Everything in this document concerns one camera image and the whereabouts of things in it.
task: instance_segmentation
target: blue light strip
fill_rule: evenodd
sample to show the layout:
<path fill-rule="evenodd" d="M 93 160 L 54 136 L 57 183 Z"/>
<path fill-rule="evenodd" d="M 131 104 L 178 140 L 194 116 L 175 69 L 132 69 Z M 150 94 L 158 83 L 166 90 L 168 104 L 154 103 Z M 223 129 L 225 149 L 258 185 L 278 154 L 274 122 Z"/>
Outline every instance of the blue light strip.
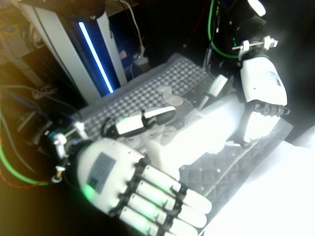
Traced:
<path fill-rule="evenodd" d="M 100 70 L 100 72 L 101 72 L 101 74 L 103 76 L 103 79 L 104 79 L 104 81 L 105 81 L 105 83 L 106 83 L 106 85 L 108 87 L 108 90 L 110 91 L 110 93 L 113 93 L 112 86 L 110 85 L 109 80 L 108 80 L 108 78 L 107 78 L 107 76 L 105 74 L 104 68 L 103 68 L 102 64 L 100 63 L 100 60 L 99 60 L 98 55 L 97 55 L 97 53 L 95 51 L 95 48 L 94 48 L 93 43 L 92 43 L 92 41 L 90 39 L 90 36 L 89 36 L 89 34 L 87 32 L 87 29 L 85 28 L 84 23 L 83 22 L 79 22 L 79 26 L 81 28 L 81 31 L 82 31 L 84 37 L 85 37 L 86 42 L 88 43 L 90 51 L 93 54 L 94 60 L 96 61 L 97 66 L 98 66 L 98 68 L 99 68 L 99 70 Z"/>

